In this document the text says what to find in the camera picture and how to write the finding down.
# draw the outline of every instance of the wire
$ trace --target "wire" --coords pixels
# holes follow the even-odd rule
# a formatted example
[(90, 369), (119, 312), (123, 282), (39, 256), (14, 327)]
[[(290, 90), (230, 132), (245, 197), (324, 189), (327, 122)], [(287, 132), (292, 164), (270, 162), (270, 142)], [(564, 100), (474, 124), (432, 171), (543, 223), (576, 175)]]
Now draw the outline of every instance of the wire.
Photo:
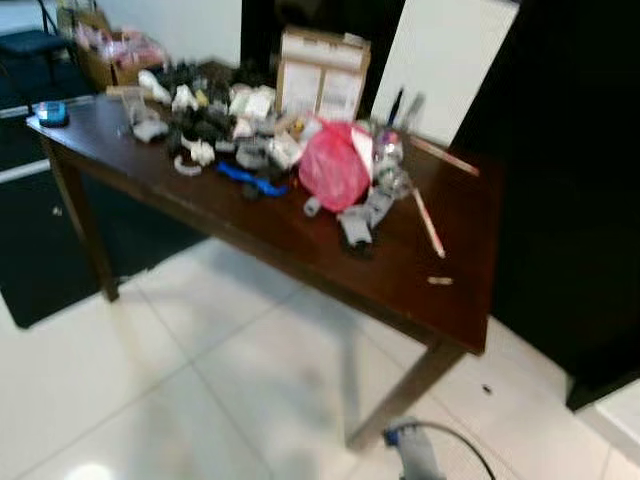
[(485, 470), (489, 474), (489, 477), (491, 477), (491, 480), (496, 480), (496, 476), (494, 475), (493, 470), (491, 470), (491, 467), (489, 466), (489, 464), (487, 463), (485, 458), (482, 456), (482, 454), (478, 451), (478, 449), (476, 447), (474, 447), (473, 444), (469, 440), (464, 438), (462, 435), (460, 435), (455, 430), (452, 430), (449, 427), (445, 427), (444, 425), (441, 425), (439, 423), (423, 422), (423, 421), (417, 421), (417, 422), (411, 422), (411, 423), (403, 424), (402, 428), (405, 428), (405, 427), (431, 428), (433, 430), (439, 430), (441, 432), (448, 433), (449, 435), (457, 438), (462, 443), (464, 443), (467, 447), (469, 447), (473, 453), (475, 453), (476, 457), (478, 457), (478, 459), (482, 462), (482, 465), (484, 466)]

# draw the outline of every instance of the wooden table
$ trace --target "wooden table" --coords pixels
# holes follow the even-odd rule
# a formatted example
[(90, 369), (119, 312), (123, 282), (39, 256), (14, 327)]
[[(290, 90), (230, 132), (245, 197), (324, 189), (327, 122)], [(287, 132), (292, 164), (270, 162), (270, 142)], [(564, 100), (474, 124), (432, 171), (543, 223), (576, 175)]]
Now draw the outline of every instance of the wooden table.
[[(478, 164), (473, 177), (405, 142), (405, 167), (420, 188), (447, 251), (437, 257), (411, 197), (396, 202), (377, 231), (372, 259), (341, 246), (340, 228), (327, 212), (305, 217), (308, 194), (245, 200), (239, 184), (207, 169), (184, 177), (164, 146), (120, 135), (126, 125), (118, 100), (98, 97), (70, 109), (70, 124), (48, 129), (32, 117), (73, 221), (109, 301), (118, 289), (82, 187), (81, 173), (123, 191), (248, 252), (336, 299), (427, 345), (428, 351), (350, 437), (369, 445), (388, 420), (402, 414), (465, 352), (484, 350), (491, 302), (502, 175)], [(434, 286), (429, 276), (454, 279)]]

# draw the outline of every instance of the white tiled floor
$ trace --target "white tiled floor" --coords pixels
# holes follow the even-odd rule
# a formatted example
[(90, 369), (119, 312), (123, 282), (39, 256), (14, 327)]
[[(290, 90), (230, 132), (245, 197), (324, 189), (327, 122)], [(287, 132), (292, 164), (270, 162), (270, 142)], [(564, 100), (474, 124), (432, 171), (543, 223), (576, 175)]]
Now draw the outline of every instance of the white tiled floor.
[[(423, 349), (207, 241), (29, 331), (0, 302), (0, 480), (393, 480), (343, 446)], [(500, 479), (640, 480), (562, 404), (562, 371), (495, 320), (412, 409), (471, 439)], [(450, 480), (483, 479), (430, 432)]]

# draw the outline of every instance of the tabletop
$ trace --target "tabletop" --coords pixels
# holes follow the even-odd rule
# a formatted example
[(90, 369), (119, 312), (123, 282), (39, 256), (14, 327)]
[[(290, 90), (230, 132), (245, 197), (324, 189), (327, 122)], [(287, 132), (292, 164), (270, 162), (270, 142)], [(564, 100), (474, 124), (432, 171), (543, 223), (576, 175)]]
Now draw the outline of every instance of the tabletop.
[[(335, 215), (307, 218), (300, 186), (280, 198), (249, 201), (239, 184), (207, 168), (185, 177), (162, 143), (122, 135), (119, 100), (98, 97), (69, 109), (63, 128), (28, 125), (48, 139), (56, 158), (104, 183), (215, 235), (291, 276), (427, 343), (432, 335), (474, 353), (484, 350), (497, 250), (502, 169), (465, 158), (480, 176), (404, 142), (404, 168), (419, 188), (447, 252), (440, 259), (411, 196), (396, 201), (375, 233), (372, 258), (348, 253)], [(450, 286), (430, 276), (451, 277)]]

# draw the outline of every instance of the plastic bag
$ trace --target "plastic bag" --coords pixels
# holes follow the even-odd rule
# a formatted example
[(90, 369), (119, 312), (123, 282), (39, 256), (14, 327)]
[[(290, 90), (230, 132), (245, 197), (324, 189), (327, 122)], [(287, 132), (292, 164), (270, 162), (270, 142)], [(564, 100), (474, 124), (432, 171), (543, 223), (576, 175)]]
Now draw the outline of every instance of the plastic bag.
[(300, 182), (332, 212), (353, 205), (370, 184), (369, 174), (351, 140), (351, 130), (360, 127), (346, 122), (323, 122), (300, 159)]

